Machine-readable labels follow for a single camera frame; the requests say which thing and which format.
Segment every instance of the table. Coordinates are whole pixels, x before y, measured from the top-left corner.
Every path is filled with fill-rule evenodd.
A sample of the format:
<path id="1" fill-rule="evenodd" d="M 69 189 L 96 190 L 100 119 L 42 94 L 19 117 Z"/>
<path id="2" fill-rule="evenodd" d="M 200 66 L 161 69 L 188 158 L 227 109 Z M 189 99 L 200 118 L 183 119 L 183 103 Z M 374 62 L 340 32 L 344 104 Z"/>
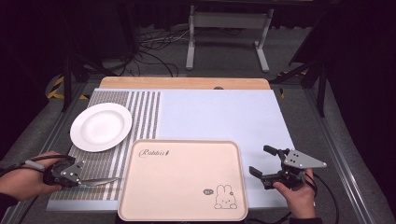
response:
<path id="1" fill-rule="evenodd" d="M 213 90 L 219 87 L 225 90 Z M 279 158 L 263 152 L 264 145 L 294 148 L 266 80 L 105 77 L 89 106 L 105 102 L 124 104 L 134 125 L 125 140 L 107 151 L 90 153 L 72 146 L 70 155 L 86 161 L 82 179 L 122 176 L 128 148 L 137 139 L 233 140 L 241 150 L 249 209 L 287 206 L 277 191 L 265 190 L 261 181 L 248 173 L 250 165 L 265 174 L 280 170 Z M 114 182 L 65 189 L 51 195 L 47 210 L 114 212 L 121 186 Z"/>

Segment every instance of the metal frame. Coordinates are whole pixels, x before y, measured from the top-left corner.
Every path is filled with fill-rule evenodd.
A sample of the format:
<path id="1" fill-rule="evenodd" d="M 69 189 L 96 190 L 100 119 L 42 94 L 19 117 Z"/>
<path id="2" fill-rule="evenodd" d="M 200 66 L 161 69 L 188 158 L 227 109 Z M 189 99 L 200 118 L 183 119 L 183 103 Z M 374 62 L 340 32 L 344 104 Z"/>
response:
<path id="1" fill-rule="evenodd" d="M 196 12 L 195 6 L 190 9 L 190 40 L 189 50 L 187 52 L 186 69 L 192 70 L 194 64 L 195 52 L 195 27 L 222 27 L 222 28 L 244 28 L 244 29 L 262 29 L 262 36 L 259 41 L 254 42 L 257 56 L 260 60 L 260 66 L 264 73 L 270 71 L 268 62 L 265 59 L 262 47 L 268 34 L 274 10 L 269 9 L 267 14 L 242 14 L 242 13 L 213 13 L 213 12 Z"/>
<path id="2" fill-rule="evenodd" d="M 316 109 L 315 94 L 312 90 L 304 90 L 304 93 L 330 148 L 330 155 L 332 156 L 335 168 L 337 169 L 337 172 L 341 177 L 344 188 L 346 190 L 346 194 L 348 195 L 349 200 L 352 203 L 356 216 L 359 219 L 359 223 L 375 223 L 375 220 L 371 215 L 366 202 L 363 199 L 361 190 L 356 183 L 355 177 L 350 171 L 350 168 L 347 164 L 342 150 L 337 147 L 337 145 L 333 141 L 332 133 L 329 130 L 326 119 L 323 118 Z"/>

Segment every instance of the rabbit illustration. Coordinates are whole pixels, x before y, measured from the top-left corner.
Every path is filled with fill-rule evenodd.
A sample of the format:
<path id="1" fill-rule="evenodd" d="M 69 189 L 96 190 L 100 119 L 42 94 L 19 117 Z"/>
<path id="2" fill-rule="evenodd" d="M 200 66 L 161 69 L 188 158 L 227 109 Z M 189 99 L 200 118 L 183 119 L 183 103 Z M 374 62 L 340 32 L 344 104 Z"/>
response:
<path id="1" fill-rule="evenodd" d="M 233 196 L 233 189 L 230 185 L 218 185 L 216 196 L 216 209 L 235 209 L 235 196 Z"/>

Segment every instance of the gray and white stripes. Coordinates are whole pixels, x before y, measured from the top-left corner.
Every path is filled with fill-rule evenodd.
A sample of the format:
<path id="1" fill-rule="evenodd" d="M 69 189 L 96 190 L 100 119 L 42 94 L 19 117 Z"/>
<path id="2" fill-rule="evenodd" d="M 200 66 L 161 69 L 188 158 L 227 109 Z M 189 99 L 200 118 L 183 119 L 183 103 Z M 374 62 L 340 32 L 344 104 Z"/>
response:
<path id="1" fill-rule="evenodd" d="M 160 91 L 96 89 L 88 107 L 102 103 L 125 106 L 132 115 L 131 131 L 117 146 L 102 152 L 86 152 L 72 146 L 69 155 L 85 161 L 81 179 L 125 176 L 131 146 L 138 139 L 155 139 L 158 135 L 161 109 Z M 120 197 L 123 179 L 95 188 L 64 189 L 51 195 L 51 200 L 113 201 Z"/>

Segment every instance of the metal stand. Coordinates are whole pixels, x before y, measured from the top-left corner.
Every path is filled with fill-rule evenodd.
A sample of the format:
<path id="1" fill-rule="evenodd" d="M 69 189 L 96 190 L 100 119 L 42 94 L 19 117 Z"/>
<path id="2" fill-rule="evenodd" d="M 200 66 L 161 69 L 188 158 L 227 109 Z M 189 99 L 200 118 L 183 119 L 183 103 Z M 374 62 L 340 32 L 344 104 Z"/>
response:
<path id="1" fill-rule="evenodd" d="M 213 13 L 196 12 L 195 6 L 190 9 L 190 41 L 187 52 L 186 69 L 192 70 L 194 63 L 195 27 L 222 27 L 222 28 L 243 28 L 243 29 L 262 29 L 260 41 L 255 41 L 255 49 L 260 60 L 260 65 L 264 73 L 270 71 L 268 62 L 265 59 L 262 47 L 265 37 L 267 37 L 274 10 L 268 10 L 267 14 L 241 14 L 241 13 Z"/>
<path id="2" fill-rule="evenodd" d="M 270 84 L 280 84 L 281 82 L 294 77 L 303 71 L 308 70 L 305 77 L 301 81 L 301 85 L 304 89 L 312 88 L 317 79 L 319 78 L 318 85 L 318 99 L 317 99 L 317 109 L 319 114 L 324 117 L 323 106 L 324 106 L 324 95 L 326 91 L 326 78 L 327 78 L 327 69 L 325 66 L 325 62 L 322 61 L 312 61 L 309 63 L 305 63 L 293 70 L 289 71 L 287 74 L 281 77 L 277 77 L 275 79 L 269 80 Z"/>

